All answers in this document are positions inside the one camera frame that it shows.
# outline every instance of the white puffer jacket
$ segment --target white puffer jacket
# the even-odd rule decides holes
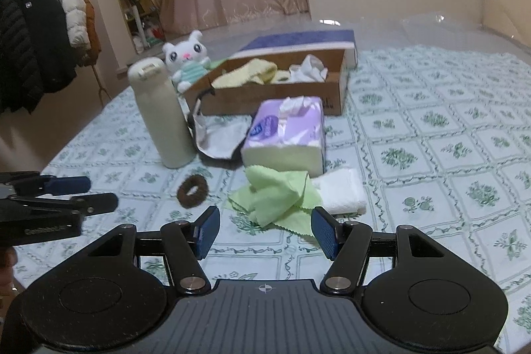
[[[66,14],[68,39],[72,47],[90,47],[87,33],[87,5],[84,0],[58,0]]]

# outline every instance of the plush toy ear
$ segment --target plush toy ear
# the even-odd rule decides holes
[[[190,41],[191,39],[196,39],[196,40],[200,41],[201,38],[203,38],[203,34],[201,33],[201,31],[195,30],[188,37],[188,41]]]
[[[172,43],[166,43],[163,45],[163,53],[164,54],[168,54],[168,52],[173,48],[173,44]]]

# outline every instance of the silver screw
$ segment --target silver screw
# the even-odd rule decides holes
[[[350,280],[343,276],[332,276],[325,281],[325,285],[333,290],[346,290],[350,287]]]
[[[181,281],[179,282],[181,287],[183,287],[185,290],[200,290],[206,285],[205,280],[202,277],[199,276],[188,276],[183,277]]]

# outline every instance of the plush toy face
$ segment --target plush toy face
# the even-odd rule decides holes
[[[176,45],[164,44],[163,52],[166,55],[166,67],[170,74],[179,71],[187,62],[201,63],[207,57],[206,47],[200,42],[201,37],[201,32],[193,31],[188,41]]]

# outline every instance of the brown hair tie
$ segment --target brown hair tie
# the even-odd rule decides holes
[[[194,193],[189,193],[193,187],[197,187]],[[177,200],[185,209],[199,206],[208,195],[208,183],[201,175],[189,176],[177,190]]]

